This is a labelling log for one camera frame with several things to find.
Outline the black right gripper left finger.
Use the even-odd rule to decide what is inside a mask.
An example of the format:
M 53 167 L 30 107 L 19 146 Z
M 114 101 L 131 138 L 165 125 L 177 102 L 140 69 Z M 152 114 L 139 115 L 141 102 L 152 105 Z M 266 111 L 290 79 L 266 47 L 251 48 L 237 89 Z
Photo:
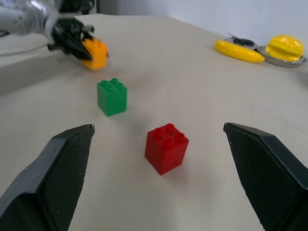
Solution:
M 50 139 L 0 197 L 0 231 L 68 231 L 94 133 L 87 124 Z

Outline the yellow toy starfruit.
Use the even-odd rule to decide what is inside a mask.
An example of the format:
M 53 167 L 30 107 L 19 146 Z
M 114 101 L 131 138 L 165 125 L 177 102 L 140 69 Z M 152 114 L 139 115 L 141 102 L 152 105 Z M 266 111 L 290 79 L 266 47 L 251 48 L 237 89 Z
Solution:
M 273 58 L 295 62 L 304 55 L 304 45 L 298 39 L 279 35 L 273 37 L 266 46 L 266 52 Z

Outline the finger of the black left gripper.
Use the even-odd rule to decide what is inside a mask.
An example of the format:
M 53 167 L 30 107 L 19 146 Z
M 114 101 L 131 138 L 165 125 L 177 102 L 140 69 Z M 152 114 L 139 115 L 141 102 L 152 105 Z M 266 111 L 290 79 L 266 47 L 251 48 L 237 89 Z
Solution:
M 82 40 L 93 39 L 92 33 L 94 33 L 94 26 L 83 25 L 80 28 L 80 37 Z
M 79 60 L 92 60 L 93 57 L 82 44 L 81 40 L 72 37 L 59 37 L 51 45 L 51 50 L 61 50 L 64 54 L 70 54 Z

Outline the orange toy brick cube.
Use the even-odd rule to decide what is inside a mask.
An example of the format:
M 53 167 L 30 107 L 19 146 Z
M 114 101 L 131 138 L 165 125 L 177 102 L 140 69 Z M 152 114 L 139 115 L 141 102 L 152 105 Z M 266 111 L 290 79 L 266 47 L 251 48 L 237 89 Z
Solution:
M 109 52 L 107 46 L 96 38 L 82 41 L 87 51 L 92 56 L 91 60 L 82 60 L 81 63 L 90 70 L 100 70 L 107 66 Z

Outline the red toy brick cube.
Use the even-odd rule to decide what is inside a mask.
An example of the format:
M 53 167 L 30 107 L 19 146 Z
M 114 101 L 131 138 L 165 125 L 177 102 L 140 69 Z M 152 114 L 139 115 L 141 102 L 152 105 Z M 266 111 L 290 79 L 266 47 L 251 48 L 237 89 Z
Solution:
M 187 137 L 169 123 L 148 132 L 145 158 L 164 175 L 182 164 L 188 144 Z

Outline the yellow toy banana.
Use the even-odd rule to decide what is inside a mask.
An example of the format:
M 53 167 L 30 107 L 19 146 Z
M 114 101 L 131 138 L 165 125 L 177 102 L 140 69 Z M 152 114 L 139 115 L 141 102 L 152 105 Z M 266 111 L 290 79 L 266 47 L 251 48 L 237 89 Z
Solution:
M 224 40 L 217 40 L 214 47 L 219 53 L 245 62 L 261 63 L 265 61 L 264 56 L 257 51 Z

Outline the green toy brick cube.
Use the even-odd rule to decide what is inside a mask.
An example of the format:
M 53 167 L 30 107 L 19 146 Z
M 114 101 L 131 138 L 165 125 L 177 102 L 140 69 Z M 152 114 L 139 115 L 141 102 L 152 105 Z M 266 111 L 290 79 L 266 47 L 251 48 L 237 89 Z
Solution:
M 106 116 L 125 112 L 127 109 L 127 88 L 117 78 L 102 80 L 97 84 L 98 106 Z

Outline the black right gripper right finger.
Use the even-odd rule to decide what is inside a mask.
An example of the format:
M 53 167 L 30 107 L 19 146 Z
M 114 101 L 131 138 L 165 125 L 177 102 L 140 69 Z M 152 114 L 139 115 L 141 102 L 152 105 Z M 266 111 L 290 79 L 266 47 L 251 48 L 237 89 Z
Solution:
M 274 135 L 225 123 L 236 170 L 265 231 L 308 231 L 308 168 Z

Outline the small black object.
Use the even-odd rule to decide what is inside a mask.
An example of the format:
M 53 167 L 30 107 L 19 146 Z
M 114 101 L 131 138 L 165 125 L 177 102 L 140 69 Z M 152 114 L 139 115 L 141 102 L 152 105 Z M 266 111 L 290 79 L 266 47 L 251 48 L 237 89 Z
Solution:
M 232 37 L 233 43 L 235 43 L 237 45 L 248 46 L 248 47 L 253 47 L 255 45 L 255 43 L 251 40 L 239 38 L 239 37 L 236 37 L 236 36 L 234 36 L 230 33 L 228 33 L 228 35 L 230 35 Z

